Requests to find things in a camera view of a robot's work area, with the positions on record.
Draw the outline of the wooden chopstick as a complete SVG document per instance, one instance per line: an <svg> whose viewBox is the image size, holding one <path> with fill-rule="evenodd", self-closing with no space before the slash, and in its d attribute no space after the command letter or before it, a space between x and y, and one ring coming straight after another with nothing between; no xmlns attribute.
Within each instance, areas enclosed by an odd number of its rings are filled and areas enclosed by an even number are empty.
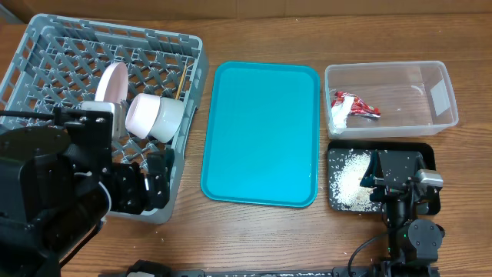
<svg viewBox="0 0 492 277"><path fill-rule="evenodd" d="M178 84L178 90L176 91L175 100L179 100L180 97L181 97L181 91L182 91L183 86L184 86L184 83L185 83L185 78L186 78L187 70L188 70L188 65L185 64L184 65L184 68L183 68L183 71L181 73L181 79L180 79L180 82Z"/></svg>

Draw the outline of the red snack wrapper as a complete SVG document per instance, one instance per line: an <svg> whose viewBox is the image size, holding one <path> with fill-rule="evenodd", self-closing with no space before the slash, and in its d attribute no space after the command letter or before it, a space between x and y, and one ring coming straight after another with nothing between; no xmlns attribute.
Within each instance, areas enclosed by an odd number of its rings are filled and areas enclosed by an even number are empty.
<svg viewBox="0 0 492 277"><path fill-rule="evenodd" d="M349 115L368 118L380 118L378 108L366 104L359 96L351 93L337 91L331 101L332 121L335 128L346 128Z"/></svg>

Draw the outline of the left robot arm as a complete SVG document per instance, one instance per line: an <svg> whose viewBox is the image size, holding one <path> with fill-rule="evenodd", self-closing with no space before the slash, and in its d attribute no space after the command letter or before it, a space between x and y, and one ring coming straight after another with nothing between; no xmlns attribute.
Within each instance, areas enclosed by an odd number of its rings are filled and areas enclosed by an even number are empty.
<svg viewBox="0 0 492 277"><path fill-rule="evenodd" d="M111 132L19 128L1 136L1 274L58 276L109 212L139 215L170 200L171 149L148 171L114 163Z"/></svg>

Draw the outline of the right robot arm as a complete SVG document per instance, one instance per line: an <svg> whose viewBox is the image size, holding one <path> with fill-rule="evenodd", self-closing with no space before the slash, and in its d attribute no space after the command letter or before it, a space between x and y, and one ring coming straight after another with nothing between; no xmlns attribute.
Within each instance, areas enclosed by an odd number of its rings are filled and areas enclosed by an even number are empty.
<svg viewBox="0 0 492 277"><path fill-rule="evenodd" d="M370 200L381 203L387 218L387 231L359 246L354 254L382 237L388 238L389 257L373 264L366 276L438 276L431 264L438 260L444 229L428 219L417 217L417 207L429 205L443 188L444 180L435 170L416 158L416 170L402 182L384 177L380 153L371 153L370 164L360 186L371 188Z"/></svg>

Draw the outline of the grey bowl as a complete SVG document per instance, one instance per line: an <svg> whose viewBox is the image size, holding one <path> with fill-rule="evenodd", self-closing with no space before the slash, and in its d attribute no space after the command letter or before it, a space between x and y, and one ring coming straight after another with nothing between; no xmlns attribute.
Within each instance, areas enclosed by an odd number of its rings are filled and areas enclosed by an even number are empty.
<svg viewBox="0 0 492 277"><path fill-rule="evenodd" d="M180 100L161 98L158 114L149 135L159 142L169 142L179 129L184 112L185 105Z"/></svg>

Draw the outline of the large white plate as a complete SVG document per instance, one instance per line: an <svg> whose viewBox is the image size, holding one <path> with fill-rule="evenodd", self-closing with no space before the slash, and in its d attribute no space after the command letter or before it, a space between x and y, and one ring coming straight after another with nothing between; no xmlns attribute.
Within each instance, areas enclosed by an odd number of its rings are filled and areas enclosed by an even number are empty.
<svg viewBox="0 0 492 277"><path fill-rule="evenodd" d="M95 93L95 101L119 104L127 99L128 68L124 62L111 63L103 72Z"/></svg>

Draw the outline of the rice grains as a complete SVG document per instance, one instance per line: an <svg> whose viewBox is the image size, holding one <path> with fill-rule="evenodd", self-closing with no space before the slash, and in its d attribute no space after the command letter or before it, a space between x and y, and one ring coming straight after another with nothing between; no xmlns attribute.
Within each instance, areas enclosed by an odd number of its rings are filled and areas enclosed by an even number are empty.
<svg viewBox="0 0 492 277"><path fill-rule="evenodd" d="M333 148L327 160L330 207L342 212L377 212L381 206L369 199L372 189L360 186L371 151Z"/></svg>

